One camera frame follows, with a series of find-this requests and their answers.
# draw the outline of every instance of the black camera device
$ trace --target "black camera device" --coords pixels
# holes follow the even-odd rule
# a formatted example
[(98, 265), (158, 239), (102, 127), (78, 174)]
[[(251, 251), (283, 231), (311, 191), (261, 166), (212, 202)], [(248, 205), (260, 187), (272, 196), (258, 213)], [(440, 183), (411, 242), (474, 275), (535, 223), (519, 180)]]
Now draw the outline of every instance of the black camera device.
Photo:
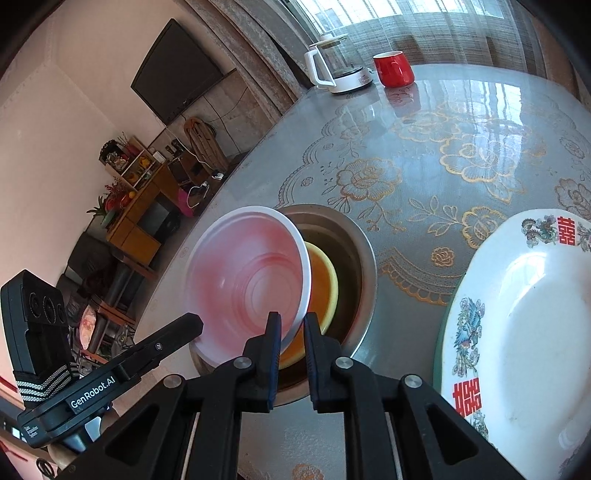
[(75, 452), (84, 451), (92, 442), (84, 425), (203, 330), (200, 318), (187, 313), (80, 378), (58, 289), (23, 270), (2, 286), (0, 305), (25, 404), (17, 422), (33, 448), (59, 441)]

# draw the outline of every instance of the stainless steel bowl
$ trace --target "stainless steel bowl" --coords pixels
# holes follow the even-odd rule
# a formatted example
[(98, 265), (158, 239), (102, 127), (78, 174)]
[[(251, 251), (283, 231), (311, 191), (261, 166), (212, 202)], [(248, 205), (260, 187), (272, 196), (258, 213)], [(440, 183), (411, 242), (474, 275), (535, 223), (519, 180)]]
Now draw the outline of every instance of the stainless steel bowl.
[[(339, 298), (326, 335), (336, 338), (343, 354), (358, 349), (374, 313), (378, 273), (374, 251), (363, 231), (346, 215), (322, 205), (292, 205), (279, 210), (291, 220), (305, 241), (320, 248), (335, 266)], [(191, 356), (200, 374), (213, 370), (194, 351)], [(275, 406), (309, 395), (306, 359), (279, 371)]]

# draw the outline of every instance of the wall-mounted tv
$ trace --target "wall-mounted tv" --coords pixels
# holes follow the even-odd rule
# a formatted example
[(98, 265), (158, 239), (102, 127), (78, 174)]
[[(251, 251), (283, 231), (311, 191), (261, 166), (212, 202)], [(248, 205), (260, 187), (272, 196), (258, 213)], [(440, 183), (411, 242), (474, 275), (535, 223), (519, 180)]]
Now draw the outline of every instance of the wall-mounted tv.
[(146, 55), (131, 88), (169, 125), (222, 78), (217, 65), (171, 18)]

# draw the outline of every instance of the white plastic bowl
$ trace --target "white plastic bowl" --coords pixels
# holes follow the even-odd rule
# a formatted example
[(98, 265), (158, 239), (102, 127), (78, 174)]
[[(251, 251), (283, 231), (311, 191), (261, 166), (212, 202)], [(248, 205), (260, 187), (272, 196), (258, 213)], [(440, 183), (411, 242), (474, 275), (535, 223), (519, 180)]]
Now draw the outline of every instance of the white plastic bowl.
[(222, 216), (198, 240), (187, 262), (185, 311), (203, 321), (194, 343), (216, 367), (240, 356), (281, 315), (281, 351), (295, 337), (310, 300), (310, 259), (304, 239), (282, 213), (250, 206)]

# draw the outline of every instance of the electric kettle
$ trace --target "electric kettle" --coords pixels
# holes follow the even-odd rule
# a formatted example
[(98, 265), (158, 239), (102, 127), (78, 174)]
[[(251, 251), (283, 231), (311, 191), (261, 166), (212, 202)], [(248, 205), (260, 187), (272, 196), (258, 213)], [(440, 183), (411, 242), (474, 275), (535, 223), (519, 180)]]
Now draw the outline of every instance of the electric kettle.
[(322, 35), (319, 42), (310, 45), (304, 59), (310, 81), (319, 87), (328, 87), (331, 93), (350, 92), (374, 81), (347, 34)]

